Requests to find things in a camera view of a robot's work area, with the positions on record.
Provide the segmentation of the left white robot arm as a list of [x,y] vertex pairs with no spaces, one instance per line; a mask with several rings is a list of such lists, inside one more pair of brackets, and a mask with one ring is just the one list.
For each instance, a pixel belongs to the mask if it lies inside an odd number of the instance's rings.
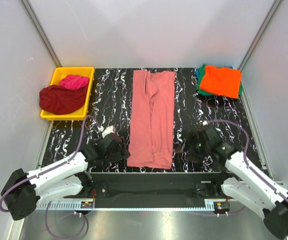
[[0,210],[10,213],[14,221],[22,220],[46,201],[42,192],[46,191],[49,197],[49,187],[90,168],[126,160],[130,155],[124,141],[109,134],[40,169],[24,172],[19,168],[12,172],[0,193]]

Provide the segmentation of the salmon pink t shirt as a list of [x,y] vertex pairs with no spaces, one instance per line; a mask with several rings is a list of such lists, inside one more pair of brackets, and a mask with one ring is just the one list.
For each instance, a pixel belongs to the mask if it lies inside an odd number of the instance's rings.
[[171,169],[175,77],[174,71],[133,72],[127,166]]

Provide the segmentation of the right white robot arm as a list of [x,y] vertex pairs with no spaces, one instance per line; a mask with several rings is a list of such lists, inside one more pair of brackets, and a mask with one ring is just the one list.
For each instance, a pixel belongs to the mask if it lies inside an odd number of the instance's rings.
[[222,173],[211,185],[216,198],[227,197],[258,215],[267,230],[283,240],[288,236],[288,190],[257,168],[234,143],[217,133],[191,133],[179,148],[193,162],[210,156],[233,176]]

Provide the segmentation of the yellow plastic bin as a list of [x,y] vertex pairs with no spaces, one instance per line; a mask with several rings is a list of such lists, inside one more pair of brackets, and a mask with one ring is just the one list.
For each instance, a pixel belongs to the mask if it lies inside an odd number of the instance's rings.
[[51,78],[49,86],[59,85],[60,80],[65,78],[67,75],[80,75],[80,76],[89,77],[88,90],[87,90],[87,94],[86,94],[85,103],[80,109],[78,109],[72,113],[63,114],[63,115],[52,114],[50,112],[47,112],[47,111],[41,109],[40,117],[43,119],[46,119],[48,121],[80,121],[80,120],[83,120],[88,113],[88,106],[89,106],[89,101],[90,101],[90,96],[91,96],[91,89],[92,89],[92,84],[94,81],[94,72],[95,72],[95,69],[93,67],[57,67],[53,73],[53,76]]

